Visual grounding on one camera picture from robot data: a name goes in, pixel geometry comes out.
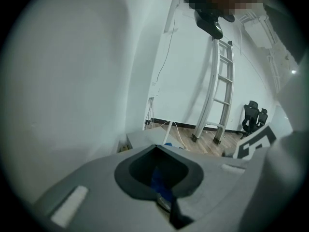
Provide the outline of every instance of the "black office chair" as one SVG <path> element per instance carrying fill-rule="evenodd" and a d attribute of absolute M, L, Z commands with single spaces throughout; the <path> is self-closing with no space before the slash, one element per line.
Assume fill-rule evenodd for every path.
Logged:
<path fill-rule="evenodd" d="M 253 131 L 257 131 L 259 128 L 264 126 L 265 123 L 266 123 L 267 118 L 268 118 L 267 110 L 262 108 L 261 112 L 259 113 L 259 119 L 258 119 L 257 124 L 254 127 Z"/>
<path fill-rule="evenodd" d="M 245 119 L 242 122 L 242 127 L 246 131 L 246 133 L 241 137 L 249 136 L 252 132 L 254 132 L 256 128 L 256 121 L 259 116 L 258 104 L 254 101 L 250 101 L 249 105 L 244 105 L 245 109 Z"/>
<path fill-rule="evenodd" d="M 223 11 L 217 9 L 210 0 L 184 0 L 189 6 L 195 10 L 194 16 L 197 26 L 209 33 L 215 39 L 221 39 L 223 32 L 218 22 L 218 18 L 222 17 L 228 22 L 234 22 L 235 18 L 231 14 L 224 14 Z"/>

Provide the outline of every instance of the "blue object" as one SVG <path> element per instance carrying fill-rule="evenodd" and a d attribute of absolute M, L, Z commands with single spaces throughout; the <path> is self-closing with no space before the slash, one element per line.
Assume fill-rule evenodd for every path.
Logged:
<path fill-rule="evenodd" d="M 165 186 L 163 176 L 158 167 L 154 169 L 150 187 L 157 193 L 160 193 L 165 200 L 172 202 L 172 191 Z"/>

